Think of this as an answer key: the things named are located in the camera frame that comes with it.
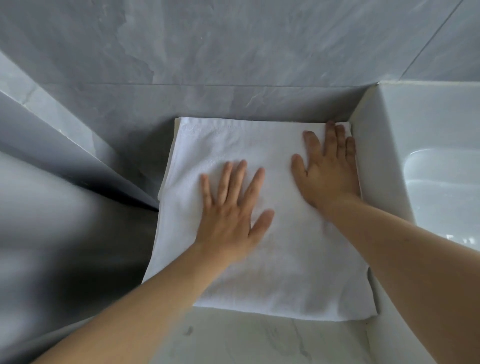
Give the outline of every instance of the person's left arm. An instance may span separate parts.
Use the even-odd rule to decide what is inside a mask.
[[[263,238],[274,212],[250,227],[264,182],[259,169],[239,202],[247,163],[223,170],[216,201],[208,176],[201,176],[204,210],[195,242],[147,282],[62,340],[34,363],[147,363],[171,325],[231,263],[243,259]]]

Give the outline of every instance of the person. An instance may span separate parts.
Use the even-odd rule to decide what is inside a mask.
[[[307,165],[301,156],[292,157],[301,195],[360,252],[438,364],[478,363],[480,253],[363,202],[354,139],[345,139],[343,127],[332,122],[325,133],[322,148],[314,133],[304,132]],[[195,242],[35,363],[147,363],[175,321],[269,228],[272,210],[250,225],[264,169],[239,200],[246,168],[245,161],[235,170],[226,163],[215,198],[202,175],[204,210]]]

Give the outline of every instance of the finger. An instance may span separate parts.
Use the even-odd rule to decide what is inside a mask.
[[[315,133],[304,131],[303,139],[307,146],[308,165],[311,166],[312,164],[320,162],[320,159],[322,158],[322,146]]]
[[[345,149],[346,149],[346,142],[345,142],[345,128],[343,125],[337,125],[335,127],[336,133],[336,157],[345,159]]]
[[[355,163],[355,154],[356,154],[355,139],[353,139],[352,136],[349,136],[347,138],[346,144],[347,146],[346,146],[345,156],[347,158],[347,162],[352,168],[356,170],[357,163]]]
[[[228,188],[227,203],[231,205],[236,205],[239,199],[241,184],[243,178],[245,177],[245,171],[247,170],[247,161],[242,160],[230,182],[230,187]]]
[[[208,175],[202,174],[200,176],[200,185],[202,189],[202,199],[204,202],[204,209],[209,209],[212,207],[212,193],[210,191],[210,182],[208,180]]]
[[[336,133],[333,121],[329,121],[325,126],[325,156],[336,157]]]
[[[302,183],[303,179],[307,177],[307,171],[305,170],[305,165],[303,164],[303,158],[300,155],[294,154],[292,156],[291,168],[292,168],[293,179],[295,180],[297,187],[300,187],[300,184]]]
[[[245,194],[243,195],[243,200],[241,202],[242,211],[246,212],[247,214],[251,214],[255,204],[258,200],[258,195],[260,194],[260,190],[263,186],[265,180],[265,169],[259,168],[258,171],[255,173],[252,182],[248,186]]]
[[[220,183],[218,184],[218,198],[217,204],[219,206],[225,203],[228,194],[228,184],[230,183],[230,175],[232,174],[232,162],[225,163],[223,167],[222,177],[220,177]]]
[[[274,215],[274,210],[265,210],[259,216],[259,218],[255,222],[255,225],[252,227],[250,233],[248,234],[248,237],[253,245],[257,245],[260,240],[262,240],[268,228],[272,224]]]

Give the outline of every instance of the white cloth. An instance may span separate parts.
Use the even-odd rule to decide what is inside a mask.
[[[266,208],[275,210],[275,218],[253,253],[231,265],[195,305],[324,321],[376,315],[367,264],[305,203],[290,173],[293,154],[307,160],[302,131],[322,141],[325,124],[195,118],[176,123],[144,281],[193,243],[202,214],[200,174],[210,175],[215,193],[225,161],[246,159],[244,188],[259,167],[266,169],[252,222]],[[349,123],[343,124],[349,135]]]

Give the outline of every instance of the forearm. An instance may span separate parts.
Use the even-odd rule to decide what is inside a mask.
[[[147,363],[171,325],[226,268],[195,244],[42,355],[41,363]]]
[[[471,363],[480,339],[480,257],[359,198],[328,218],[372,268],[392,302],[440,363]]]

